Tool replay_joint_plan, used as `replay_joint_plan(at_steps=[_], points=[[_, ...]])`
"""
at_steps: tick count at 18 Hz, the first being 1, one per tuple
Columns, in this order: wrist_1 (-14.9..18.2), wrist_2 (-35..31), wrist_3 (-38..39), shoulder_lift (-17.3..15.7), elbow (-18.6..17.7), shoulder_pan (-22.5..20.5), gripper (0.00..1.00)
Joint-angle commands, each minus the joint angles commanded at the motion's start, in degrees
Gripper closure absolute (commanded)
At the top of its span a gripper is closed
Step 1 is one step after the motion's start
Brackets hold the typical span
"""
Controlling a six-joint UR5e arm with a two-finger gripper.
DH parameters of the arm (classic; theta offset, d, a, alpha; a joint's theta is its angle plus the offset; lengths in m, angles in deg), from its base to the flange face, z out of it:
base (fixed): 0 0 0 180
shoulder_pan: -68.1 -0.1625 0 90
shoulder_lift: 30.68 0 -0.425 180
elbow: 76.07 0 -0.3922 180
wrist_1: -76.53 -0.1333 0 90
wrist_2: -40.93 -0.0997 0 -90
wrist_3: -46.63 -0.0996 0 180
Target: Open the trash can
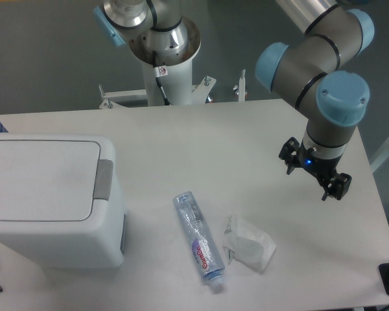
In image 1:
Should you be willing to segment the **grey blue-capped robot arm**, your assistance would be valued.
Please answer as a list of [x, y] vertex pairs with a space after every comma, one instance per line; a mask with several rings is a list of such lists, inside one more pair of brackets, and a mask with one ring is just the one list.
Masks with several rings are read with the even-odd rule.
[[[308, 120], [302, 140], [289, 139], [279, 158], [289, 172], [302, 168], [314, 176], [325, 197], [340, 200], [352, 178], [336, 167], [370, 99], [366, 81], [342, 66], [371, 43], [373, 21], [336, 1], [280, 1], [279, 6], [305, 38], [295, 47], [268, 46], [257, 60], [255, 77]], [[129, 46], [139, 60], [149, 105], [205, 102], [192, 86], [200, 34], [183, 16], [180, 1], [105, 1], [93, 13], [108, 39]]]

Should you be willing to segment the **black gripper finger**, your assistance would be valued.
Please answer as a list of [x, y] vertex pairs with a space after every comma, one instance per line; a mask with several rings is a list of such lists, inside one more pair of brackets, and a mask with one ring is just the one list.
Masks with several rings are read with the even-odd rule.
[[299, 160], [300, 143], [295, 137], [291, 137], [282, 147], [279, 152], [278, 158], [284, 161], [287, 166], [287, 175], [290, 175], [295, 168], [300, 168], [301, 163]]
[[331, 179], [325, 180], [322, 183], [324, 190], [322, 201], [325, 201], [327, 197], [341, 200], [347, 194], [351, 181], [352, 177], [345, 173], [336, 173]]

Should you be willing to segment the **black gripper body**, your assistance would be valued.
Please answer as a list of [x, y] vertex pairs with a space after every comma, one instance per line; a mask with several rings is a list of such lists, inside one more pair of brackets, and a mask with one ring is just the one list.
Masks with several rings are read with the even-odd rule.
[[334, 159], [322, 159], [315, 156], [312, 148], [306, 149], [304, 146], [300, 146], [298, 154], [301, 167], [319, 181], [327, 181], [335, 176], [341, 157], [340, 155]]

